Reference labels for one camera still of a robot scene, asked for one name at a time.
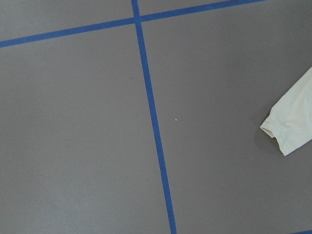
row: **vertical blue line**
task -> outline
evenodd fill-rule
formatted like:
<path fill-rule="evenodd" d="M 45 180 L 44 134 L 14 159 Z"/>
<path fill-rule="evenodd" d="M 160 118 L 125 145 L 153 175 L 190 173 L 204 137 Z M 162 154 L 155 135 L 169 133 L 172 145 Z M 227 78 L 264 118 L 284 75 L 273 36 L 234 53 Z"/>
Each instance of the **vertical blue line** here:
<path fill-rule="evenodd" d="M 146 88 L 147 99 L 148 99 L 148 104 L 149 104 L 150 114 L 151 114 L 151 119 L 152 119 L 152 126 L 153 126 L 154 138 L 155 138 L 155 143 L 156 143 L 156 150 L 157 150 L 157 156 L 158 156 L 158 162 L 159 162 L 159 168 L 160 168 L 160 174 L 161 174 L 162 187 L 164 190 L 165 201 L 166 201 L 166 206 L 167 206 L 169 225 L 170 225 L 171 234 L 176 234 L 176 221 L 175 221 L 174 210 L 173 210 L 172 201 L 171 201 L 166 163 L 165 163 L 164 153 L 163 153 L 162 144 L 161 144 L 160 131 L 159 131 L 159 126 L 158 126 L 156 107 L 155 107 L 154 95 L 153 95 L 153 89 L 152 89 L 152 82 L 151 82 L 150 71 L 148 67 L 142 24 L 140 20 L 140 12 L 139 12 L 137 0 L 131 0 L 131 2 L 132 2 L 134 21 L 136 25 L 136 35 L 137 35 L 137 41 L 138 41 L 138 46 L 140 50 L 145 88 Z"/>

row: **blue stripe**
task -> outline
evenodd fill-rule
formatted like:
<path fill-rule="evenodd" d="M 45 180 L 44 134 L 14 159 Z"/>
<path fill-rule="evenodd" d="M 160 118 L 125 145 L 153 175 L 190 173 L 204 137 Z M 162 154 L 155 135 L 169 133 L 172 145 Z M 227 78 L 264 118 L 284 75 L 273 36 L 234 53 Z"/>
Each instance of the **blue stripe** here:
<path fill-rule="evenodd" d="M 178 9 L 178 10 L 144 15 L 144 16 L 141 16 L 141 21 L 144 22 L 144 21 L 150 21 L 150 20 L 159 20 L 159 19 L 168 18 L 168 17 L 181 16 L 181 15 L 202 12 L 202 11 L 210 11 L 210 10 L 215 10 L 219 8 L 243 5 L 243 4 L 258 2 L 258 1 L 265 1 L 265 0 L 230 0 L 230 1 L 210 3 L 206 5 L 201 5 L 201 6 L 193 6 L 193 7 L 188 7 L 188 8 Z"/>
<path fill-rule="evenodd" d="M 311 231 L 300 232 L 300 233 L 293 233 L 293 234 L 312 234 L 312 230 Z"/>
<path fill-rule="evenodd" d="M 150 14 L 150 15 L 144 15 L 144 16 L 139 16 L 139 17 L 140 17 L 141 22 L 150 21 L 150 20 L 158 20 L 158 19 L 181 16 L 181 15 L 186 15 L 186 14 L 191 14 L 191 13 L 196 13 L 196 12 L 201 12 L 201 11 L 209 11 L 209 10 L 214 10 L 214 9 L 219 9 L 219 8 L 224 8 L 224 7 L 242 5 L 242 4 L 247 4 L 247 3 L 252 3 L 252 2 L 257 2 L 257 1 L 266 1 L 266 0 L 222 1 L 222 2 L 201 5 L 201 6 L 193 6 L 193 7 L 188 7 L 188 8 L 183 8 L 183 9 L 178 9 L 178 10 L 173 10 L 173 11 L 166 11 L 166 12 L 160 12 L 160 13 L 155 13 L 155 14 Z M 91 24 L 91 25 L 86 25 L 86 26 L 77 27 L 77 28 L 54 31 L 50 33 L 37 34 L 37 35 L 23 37 L 23 38 L 4 40 L 4 41 L 0 41 L 0 48 L 6 47 L 6 46 L 29 43 L 29 42 L 38 41 L 38 40 L 59 38 L 59 37 L 78 34 L 78 33 L 86 33 L 86 32 L 105 29 L 105 28 L 118 27 L 118 26 L 123 26 L 127 24 L 132 24 L 132 23 L 134 23 L 134 18 L 119 19 L 119 20 L 114 20 L 110 22 L 97 23 L 97 24 Z"/>
<path fill-rule="evenodd" d="M 155 107 L 154 95 L 153 95 L 153 89 L 152 89 L 152 82 L 151 82 L 150 71 L 148 67 L 143 30 L 142 30 L 142 25 L 140 21 L 140 12 L 139 12 L 137 0 L 131 0 L 131 2 L 132 2 L 133 14 L 135 17 L 136 35 L 137 35 L 137 41 L 138 41 L 138 46 L 139 46 L 140 55 L 141 55 L 145 88 L 146 88 L 147 99 L 148 99 L 148 104 L 149 104 L 150 114 L 151 114 L 151 119 L 152 119 L 152 126 L 153 126 L 154 138 L 155 138 L 155 143 L 156 143 L 156 150 L 157 150 L 157 156 L 158 156 L 158 162 L 159 162 L 159 168 L 160 168 L 160 174 L 161 174 L 162 187 L 163 187 L 164 195 L 165 195 L 169 226 L 170 226 L 171 234 L 176 234 L 176 221 L 175 221 L 174 210 L 173 210 L 172 201 L 171 201 L 166 163 L 165 163 L 164 153 L 163 153 L 162 144 L 161 144 L 160 131 L 159 131 L 159 126 L 158 126 L 156 107 Z"/>
<path fill-rule="evenodd" d="M 72 34 L 86 33 L 86 32 L 91 32 L 91 31 L 105 29 L 105 28 L 118 27 L 118 26 L 132 24 L 132 23 L 134 23 L 133 18 L 119 19 L 119 20 L 114 20 L 114 21 L 105 22 L 105 23 L 97 23 L 97 24 L 91 24 L 91 25 L 81 26 L 77 28 L 54 31 L 50 33 L 42 33 L 42 34 L 37 34 L 37 35 L 23 37 L 23 38 L 4 40 L 4 41 L 0 41 L 0 48 L 6 47 L 6 46 L 29 43 L 29 42 L 38 41 L 38 40 L 59 38 L 59 37 L 68 36 Z"/>

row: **blue line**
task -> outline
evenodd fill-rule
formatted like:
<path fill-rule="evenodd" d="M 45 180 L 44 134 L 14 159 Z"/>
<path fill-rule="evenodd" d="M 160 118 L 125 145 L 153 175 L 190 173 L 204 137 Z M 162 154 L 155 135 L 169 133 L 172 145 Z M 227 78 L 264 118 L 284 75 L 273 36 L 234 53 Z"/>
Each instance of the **blue line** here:
<path fill-rule="evenodd" d="M 143 35 L 142 25 L 140 21 L 140 12 L 139 12 L 137 0 L 131 0 L 131 2 L 132 2 L 133 15 L 135 17 L 136 35 L 137 35 L 137 41 L 138 41 L 138 46 L 140 50 L 147 99 L 148 99 L 148 104 L 149 104 L 150 114 L 151 114 L 151 119 L 152 119 L 152 126 L 153 126 L 154 138 L 155 138 L 155 143 L 156 143 L 156 150 L 157 150 L 158 163 L 159 163 L 160 174 L 161 174 L 162 187 L 163 187 L 164 195 L 165 195 L 169 226 L 170 226 L 171 234 L 176 234 L 176 221 L 175 221 L 174 210 L 173 210 L 172 201 L 171 201 L 166 163 L 165 163 L 164 153 L 163 153 L 162 144 L 161 144 L 151 76 L 150 76 L 150 71 L 148 67 L 147 55 L 146 55 L 144 35 Z"/>
<path fill-rule="evenodd" d="M 141 22 L 150 21 L 150 20 L 159 20 L 159 19 L 168 18 L 168 17 L 181 16 L 181 15 L 186 15 L 186 14 L 191 14 L 191 13 L 196 13 L 196 12 L 215 10 L 219 8 L 242 5 L 242 4 L 247 4 L 247 3 L 252 3 L 252 2 L 257 2 L 257 1 L 266 1 L 266 0 L 229 0 L 229 1 L 216 2 L 216 3 L 201 5 L 201 6 L 193 6 L 193 7 L 188 7 L 188 8 L 183 8 L 183 9 L 178 9 L 178 10 L 173 10 L 173 11 L 149 14 L 149 15 L 144 15 L 144 16 L 139 16 L 139 17 L 140 17 Z M 86 25 L 86 26 L 77 27 L 77 28 L 69 28 L 69 29 L 64 29 L 64 30 L 59 30 L 59 31 L 54 31 L 54 32 L 49 32 L 49 33 L 37 34 L 37 35 L 23 37 L 23 38 L 4 40 L 4 41 L 0 41 L 0 48 L 29 43 L 29 42 L 38 41 L 38 40 L 59 38 L 59 37 L 78 34 L 78 33 L 86 33 L 86 32 L 105 29 L 105 28 L 118 27 L 118 26 L 123 26 L 127 24 L 133 24 L 133 23 L 134 23 L 134 18 L 119 19 L 119 20 L 114 20 L 110 22 L 97 23 L 97 24 L 91 24 L 91 25 Z"/>
<path fill-rule="evenodd" d="M 0 48 L 6 47 L 6 46 L 29 43 L 29 42 L 38 41 L 38 40 L 59 38 L 59 37 L 68 36 L 72 34 L 86 33 L 86 32 L 91 32 L 91 31 L 105 29 L 105 28 L 118 27 L 118 26 L 132 24 L 132 23 L 134 23 L 134 18 L 119 19 L 119 20 L 114 20 L 114 21 L 109 21 L 109 22 L 104 22 L 104 23 L 81 26 L 77 28 L 70 28 L 70 29 L 64 29 L 64 30 L 59 30 L 59 31 L 54 31 L 54 32 L 49 32 L 49 33 L 42 33 L 42 34 L 37 34 L 37 35 L 23 37 L 23 38 L 4 40 L 4 41 L 0 41 Z"/>
<path fill-rule="evenodd" d="M 230 6 L 243 5 L 243 4 L 248 4 L 248 3 L 258 2 L 258 1 L 265 1 L 265 0 L 230 0 L 230 1 L 210 3 L 206 5 L 201 5 L 201 6 L 193 6 L 193 7 L 188 7 L 188 8 L 178 9 L 178 10 L 144 15 L 144 16 L 141 16 L 141 21 L 144 22 L 144 21 L 150 21 L 150 20 L 159 20 L 159 19 L 164 19 L 168 17 L 181 16 L 181 15 L 202 12 L 202 11 L 210 11 L 210 10 L 215 10 L 215 9 L 220 9 L 220 8 L 225 8 L 225 7 L 230 7 Z"/>
<path fill-rule="evenodd" d="M 311 231 L 300 232 L 300 233 L 293 233 L 293 234 L 312 234 L 312 230 Z"/>

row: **white cloth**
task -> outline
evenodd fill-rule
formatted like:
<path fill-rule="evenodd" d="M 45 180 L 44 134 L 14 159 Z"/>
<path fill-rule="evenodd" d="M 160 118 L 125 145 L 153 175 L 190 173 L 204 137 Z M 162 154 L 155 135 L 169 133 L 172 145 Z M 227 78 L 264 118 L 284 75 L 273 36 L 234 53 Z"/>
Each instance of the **white cloth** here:
<path fill-rule="evenodd" d="M 312 139 L 312 68 L 273 106 L 260 128 L 284 156 Z"/>

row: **gray surface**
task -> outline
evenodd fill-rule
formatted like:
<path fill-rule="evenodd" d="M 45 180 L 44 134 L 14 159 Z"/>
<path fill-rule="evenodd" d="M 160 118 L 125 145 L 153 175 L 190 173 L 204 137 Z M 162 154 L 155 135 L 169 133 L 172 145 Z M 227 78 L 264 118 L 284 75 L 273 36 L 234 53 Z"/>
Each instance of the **gray surface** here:
<path fill-rule="evenodd" d="M 0 40 L 133 17 L 130 0 L 1 0 Z"/>
<path fill-rule="evenodd" d="M 221 1 L 225 0 L 138 0 L 138 3 L 140 14 L 146 15 Z"/>
<path fill-rule="evenodd" d="M 269 0 L 143 23 L 179 234 L 312 229 L 312 142 L 284 157 L 259 128 L 312 66 L 311 9 Z"/>
<path fill-rule="evenodd" d="M 0 233 L 169 233 L 134 25 L 0 59 Z"/>

